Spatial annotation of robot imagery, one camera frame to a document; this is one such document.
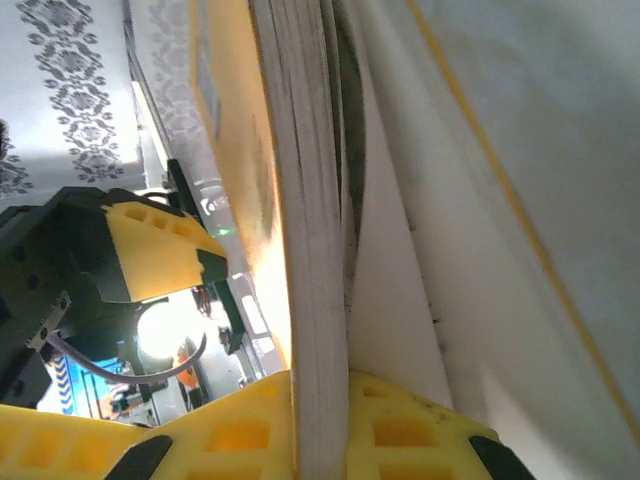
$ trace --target book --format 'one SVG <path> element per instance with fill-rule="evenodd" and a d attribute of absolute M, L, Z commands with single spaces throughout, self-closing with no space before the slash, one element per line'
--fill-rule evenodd
<path fill-rule="evenodd" d="M 193 0 L 190 15 L 196 103 L 265 321 L 291 368 L 299 479 L 342 478 L 348 428 L 332 8 Z"/>
<path fill-rule="evenodd" d="M 297 478 L 341 479 L 349 368 L 451 405 L 357 15 L 191 2 L 192 88 L 291 369 Z"/>

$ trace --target light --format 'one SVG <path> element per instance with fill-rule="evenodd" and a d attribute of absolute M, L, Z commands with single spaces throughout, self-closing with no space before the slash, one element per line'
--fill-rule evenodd
<path fill-rule="evenodd" d="M 231 235 L 232 233 L 236 233 L 235 228 L 220 228 L 213 236 L 226 237 L 227 235 Z"/>
<path fill-rule="evenodd" d="M 180 313 L 170 302 L 155 303 L 138 320 L 138 345 L 155 358 L 173 357 L 186 338 Z"/>
<path fill-rule="evenodd" d="M 175 292 L 168 302 L 154 303 L 140 315 L 138 344 L 152 357 L 174 357 L 187 337 L 196 346 L 200 344 L 204 324 L 191 290 Z"/>
<path fill-rule="evenodd" d="M 254 340 L 254 345 L 256 345 L 258 349 L 260 349 L 263 355 L 266 355 L 267 353 L 272 352 L 276 349 L 276 344 L 273 343 L 271 337 L 256 338 Z"/>
<path fill-rule="evenodd" d="M 267 325 L 264 323 L 262 314 L 260 313 L 260 310 L 258 310 L 258 305 L 253 299 L 253 296 L 246 295 L 242 297 L 242 306 L 244 307 L 244 311 L 247 312 L 247 318 L 249 319 L 253 333 L 255 335 L 267 333 L 269 330 L 267 329 Z"/>

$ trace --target decorative floral pattern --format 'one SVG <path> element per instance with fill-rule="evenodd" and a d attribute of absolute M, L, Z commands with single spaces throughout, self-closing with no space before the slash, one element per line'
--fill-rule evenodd
<path fill-rule="evenodd" d="M 220 175 L 215 169 L 209 138 L 191 91 L 189 4 L 184 0 L 153 0 L 148 5 L 150 29 L 143 31 L 141 38 L 149 47 L 151 62 L 143 69 L 172 153 L 189 165 L 194 176 L 207 179 L 200 186 L 207 190 L 206 208 L 228 208 L 224 189 L 219 187 Z"/>
<path fill-rule="evenodd" d="M 117 179 L 124 174 L 115 141 L 109 94 L 98 43 L 89 31 L 91 7 L 78 0 L 27 0 L 16 4 L 20 19 L 35 27 L 28 38 L 40 47 L 38 68 L 49 74 L 45 86 L 55 94 L 52 107 L 61 113 L 58 123 L 71 144 L 69 153 L 78 178 L 88 183 Z"/>
<path fill-rule="evenodd" d="M 15 147 L 8 135 L 4 138 L 3 148 L 6 148 L 6 154 L 2 152 L 4 157 L 0 157 L 0 199 L 17 193 L 27 193 L 33 188 L 33 184 L 28 181 L 29 174 L 26 168 L 21 165 L 22 159 L 19 155 L 11 153 Z"/>

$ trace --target orange component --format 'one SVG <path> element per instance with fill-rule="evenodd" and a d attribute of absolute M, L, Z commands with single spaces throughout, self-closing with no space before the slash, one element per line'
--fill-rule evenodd
<path fill-rule="evenodd" d="M 189 358 L 189 355 L 183 350 L 180 349 L 178 352 L 178 358 L 174 361 L 174 366 L 181 365 Z M 196 388 L 198 386 L 198 379 L 196 377 L 196 372 L 194 372 L 193 367 L 187 368 L 184 372 L 180 372 L 178 375 L 178 380 L 183 385 Z"/>

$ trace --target white surface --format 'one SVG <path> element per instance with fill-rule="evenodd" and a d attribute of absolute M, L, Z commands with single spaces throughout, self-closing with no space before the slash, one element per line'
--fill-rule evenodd
<path fill-rule="evenodd" d="M 235 359 L 225 352 L 224 347 L 217 341 L 217 327 L 209 325 L 206 329 L 211 341 L 200 359 L 203 375 L 209 388 L 211 400 L 224 397 L 238 390 L 238 380 L 243 374 L 238 368 Z"/>
<path fill-rule="evenodd" d="M 420 0 L 640 421 L 640 8 Z"/>
<path fill-rule="evenodd" d="M 365 110 L 366 175 L 349 318 L 349 367 L 451 407 L 451 394 L 355 10 Z"/>
<path fill-rule="evenodd" d="M 148 188 L 159 188 L 167 177 L 168 152 L 164 149 L 158 126 L 154 123 L 151 106 L 144 96 L 141 85 L 133 81 L 136 116 L 138 119 L 138 135 L 140 152 L 144 162 L 144 174 Z"/>
<path fill-rule="evenodd" d="M 140 349 L 157 359 L 175 355 L 188 334 L 183 315 L 182 309 L 176 308 L 171 301 L 157 303 L 145 310 L 136 326 Z"/>
<path fill-rule="evenodd" d="M 629 429 L 412 17 L 401 3 L 357 4 L 456 408 L 537 478 L 637 478 Z"/>
<path fill-rule="evenodd" d="M 160 424 L 170 422 L 187 413 L 176 377 L 168 380 L 167 388 L 155 392 L 153 400 L 156 403 Z"/>

